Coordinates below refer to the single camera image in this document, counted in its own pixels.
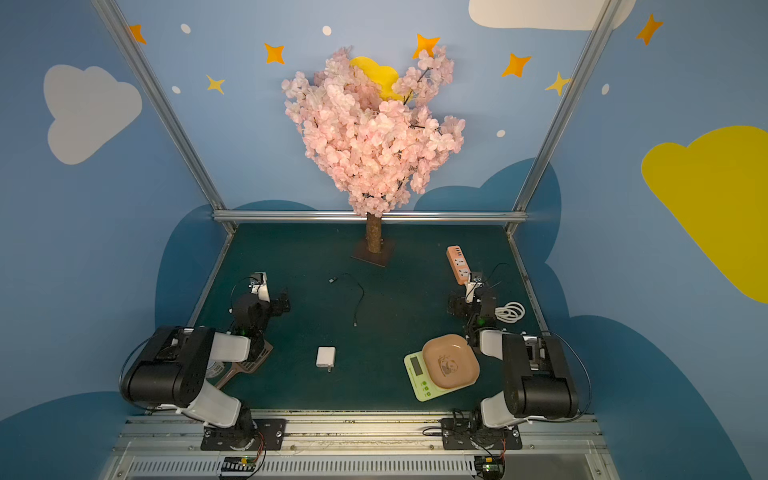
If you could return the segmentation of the orange power strip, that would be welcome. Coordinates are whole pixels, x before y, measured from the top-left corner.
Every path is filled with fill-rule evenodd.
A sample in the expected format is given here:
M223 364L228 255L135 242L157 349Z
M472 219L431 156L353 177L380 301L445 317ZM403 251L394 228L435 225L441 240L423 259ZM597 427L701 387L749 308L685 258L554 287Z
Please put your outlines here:
M458 245L448 246L446 256L456 282L459 285L466 285L471 280L471 269L462 249Z

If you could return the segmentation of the white charger adapter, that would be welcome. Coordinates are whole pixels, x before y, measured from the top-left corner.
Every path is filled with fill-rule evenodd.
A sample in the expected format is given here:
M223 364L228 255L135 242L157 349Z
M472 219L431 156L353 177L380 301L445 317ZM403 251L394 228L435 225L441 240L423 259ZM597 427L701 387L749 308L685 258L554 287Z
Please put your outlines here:
M317 350L316 366L331 371L335 366L336 348L333 346L320 346Z

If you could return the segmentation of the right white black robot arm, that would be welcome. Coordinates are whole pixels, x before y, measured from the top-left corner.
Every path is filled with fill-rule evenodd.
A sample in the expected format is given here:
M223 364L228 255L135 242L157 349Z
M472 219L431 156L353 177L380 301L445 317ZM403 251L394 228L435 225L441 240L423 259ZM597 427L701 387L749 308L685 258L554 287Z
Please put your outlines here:
M483 399L479 406L484 427L512 428L532 421L566 423L586 414L592 391L587 391L582 404L566 358L568 344L546 330L537 336L505 330L524 318L522 303L499 306L490 290L453 292L447 311L465 322L464 335L470 347L502 364L501 391Z

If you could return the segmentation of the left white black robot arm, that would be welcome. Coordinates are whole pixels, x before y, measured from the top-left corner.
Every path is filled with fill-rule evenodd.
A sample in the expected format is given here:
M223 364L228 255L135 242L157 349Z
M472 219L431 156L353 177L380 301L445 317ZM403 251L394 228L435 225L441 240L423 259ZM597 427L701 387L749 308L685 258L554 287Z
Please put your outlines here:
M265 340L268 322L289 312L283 292L269 300L247 293L232 307L234 331L210 327L160 327L140 346L119 376L122 397L148 411L174 410L204 426L203 451L277 449L251 410L221 388L238 374L252 374L273 350Z

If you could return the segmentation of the green electronic scale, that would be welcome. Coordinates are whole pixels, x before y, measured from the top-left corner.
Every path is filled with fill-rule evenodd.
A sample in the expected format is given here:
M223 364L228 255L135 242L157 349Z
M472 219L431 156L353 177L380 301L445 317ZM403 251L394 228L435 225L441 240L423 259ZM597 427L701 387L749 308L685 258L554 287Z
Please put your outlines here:
M403 363L414 395L419 402L427 402L457 391L457 388L444 389L432 381L421 351L406 355Z

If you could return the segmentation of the pink square plate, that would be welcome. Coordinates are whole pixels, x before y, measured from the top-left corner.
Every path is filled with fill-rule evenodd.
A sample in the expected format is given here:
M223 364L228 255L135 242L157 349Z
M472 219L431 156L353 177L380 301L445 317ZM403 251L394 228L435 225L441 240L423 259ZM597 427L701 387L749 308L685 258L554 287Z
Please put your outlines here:
M431 381L443 390L471 386L480 376L473 349L457 334L429 340L422 349L422 357Z

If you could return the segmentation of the brown slotted scoop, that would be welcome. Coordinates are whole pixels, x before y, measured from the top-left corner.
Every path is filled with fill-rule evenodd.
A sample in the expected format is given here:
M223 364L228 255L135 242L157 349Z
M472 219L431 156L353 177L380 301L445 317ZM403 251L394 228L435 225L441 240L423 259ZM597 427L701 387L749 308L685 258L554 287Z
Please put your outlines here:
M217 383L215 384L215 387L217 389L222 389L230 380L232 380L238 374L255 373L265 363L265 361L267 360L267 358L269 357L272 351L273 351L273 346L269 342L266 342L264 344L264 349L258 355L255 361L232 363L229 370L217 381Z

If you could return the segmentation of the pink cherry blossom tree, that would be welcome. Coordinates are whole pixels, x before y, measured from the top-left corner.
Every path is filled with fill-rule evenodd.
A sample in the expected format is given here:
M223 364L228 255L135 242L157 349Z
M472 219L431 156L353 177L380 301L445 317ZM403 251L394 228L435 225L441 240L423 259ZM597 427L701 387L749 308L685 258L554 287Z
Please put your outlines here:
M285 113L295 123L305 155L348 196L365 219L359 257L385 265L390 244L382 233L384 214L423 194L434 171L464 144L464 120L438 120L429 108L453 81L454 62L443 46L421 50L416 65L384 94L341 48L323 70L298 72L281 84Z

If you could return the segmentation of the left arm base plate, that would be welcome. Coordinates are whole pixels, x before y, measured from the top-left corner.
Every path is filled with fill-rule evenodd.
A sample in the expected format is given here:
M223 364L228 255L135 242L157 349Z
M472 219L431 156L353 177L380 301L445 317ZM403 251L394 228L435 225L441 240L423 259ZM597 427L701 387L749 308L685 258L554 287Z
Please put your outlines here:
M287 421L282 418L252 419L250 425L229 428L205 427L200 445L202 451L258 452L282 448Z

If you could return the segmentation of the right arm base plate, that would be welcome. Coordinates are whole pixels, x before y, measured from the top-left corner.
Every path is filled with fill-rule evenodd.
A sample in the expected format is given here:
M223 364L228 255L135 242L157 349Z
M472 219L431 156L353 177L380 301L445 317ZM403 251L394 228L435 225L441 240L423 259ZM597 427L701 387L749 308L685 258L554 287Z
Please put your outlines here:
M492 429L466 418L439 421L444 450L521 450L522 438L517 427Z

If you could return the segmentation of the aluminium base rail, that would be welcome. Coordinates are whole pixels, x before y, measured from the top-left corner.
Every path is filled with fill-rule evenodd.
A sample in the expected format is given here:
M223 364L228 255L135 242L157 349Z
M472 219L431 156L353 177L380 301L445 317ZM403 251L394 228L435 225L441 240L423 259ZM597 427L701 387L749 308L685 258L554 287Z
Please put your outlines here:
M448 411L258 410L287 421L282 448L202 451L203 427L179 415L126 420L103 479L616 479L597 421L524 422L521 450L444 450Z

